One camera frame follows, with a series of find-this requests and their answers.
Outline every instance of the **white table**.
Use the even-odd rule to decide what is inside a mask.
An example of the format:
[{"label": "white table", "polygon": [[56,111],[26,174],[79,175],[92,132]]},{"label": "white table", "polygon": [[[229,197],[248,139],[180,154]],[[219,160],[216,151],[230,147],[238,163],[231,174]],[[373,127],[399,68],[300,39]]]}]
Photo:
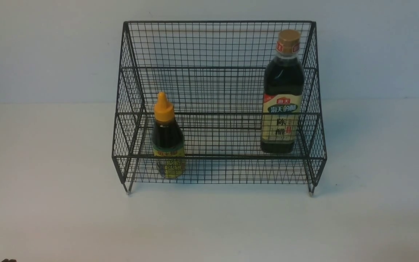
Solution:
[{"label": "white table", "polygon": [[111,160],[114,104],[0,104],[0,261],[419,261],[419,100],[324,101],[306,185],[146,184]]}]

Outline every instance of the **red logo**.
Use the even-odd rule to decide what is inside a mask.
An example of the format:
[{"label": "red logo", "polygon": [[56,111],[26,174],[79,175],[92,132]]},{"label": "red logo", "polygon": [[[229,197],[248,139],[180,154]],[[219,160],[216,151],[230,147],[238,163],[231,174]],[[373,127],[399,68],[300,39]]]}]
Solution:
[{"label": "red logo", "polygon": [[279,41],[278,41],[278,44],[276,45],[276,50],[277,50],[278,52],[282,52],[282,50],[284,50],[284,46],[283,46],[283,45],[281,45],[281,43],[279,43]]},{"label": "red logo", "polygon": [[296,53],[299,49],[300,49],[300,44],[298,43],[292,47],[292,53]]},{"label": "red logo", "polygon": [[291,103],[291,99],[290,98],[279,98],[276,101],[276,104],[290,104]]},{"label": "red logo", "polygon": [[266,103],[267,101],[273,99],[275,96],[270,96],[270,95],[266,95],[264,94],[263,96],[263,102]]}]

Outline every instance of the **vinegar bottle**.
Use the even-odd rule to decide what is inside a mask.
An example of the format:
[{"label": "vinegar bottle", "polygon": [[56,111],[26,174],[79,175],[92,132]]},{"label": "vinegar bottle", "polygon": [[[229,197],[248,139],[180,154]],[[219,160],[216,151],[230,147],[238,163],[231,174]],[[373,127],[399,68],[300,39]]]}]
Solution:
[{"label": "vinegar bottle", "polygon": [[264,72],[261,150],[290,153],[294,148],[305,76],[298,60],[300,33],[279,33],[276,55]]}]

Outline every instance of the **bottle cap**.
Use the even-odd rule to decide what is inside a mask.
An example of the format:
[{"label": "bottle cap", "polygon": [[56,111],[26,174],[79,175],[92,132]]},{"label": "bottle cap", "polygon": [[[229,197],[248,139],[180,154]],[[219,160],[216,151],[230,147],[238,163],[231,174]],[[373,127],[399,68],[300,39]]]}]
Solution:
[{"label": "bottle cap", "polygon": [[169,122],[174,118],[174,106],[168,101],[166,93],[159,92],[158,102],[155,104],[155,119],[160,122]]},{"label": "bottle cap", "polygon": [[296,30],[282,30],[279,32],[276,50],[279,53],[296,53],[300,49],[300,32]]}]

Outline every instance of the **gold bottle cap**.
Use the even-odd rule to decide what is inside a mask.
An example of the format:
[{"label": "gold bottle cap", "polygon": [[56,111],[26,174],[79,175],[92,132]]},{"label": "gold bottle cap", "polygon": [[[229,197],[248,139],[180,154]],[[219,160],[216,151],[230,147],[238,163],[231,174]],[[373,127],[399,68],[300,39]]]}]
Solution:
[{"label": "gold bottle cap", "polygon": [[296,30],[282,30],[279,32],[276,50],[279,53],[296,53],[300,49],[300,32]]}]

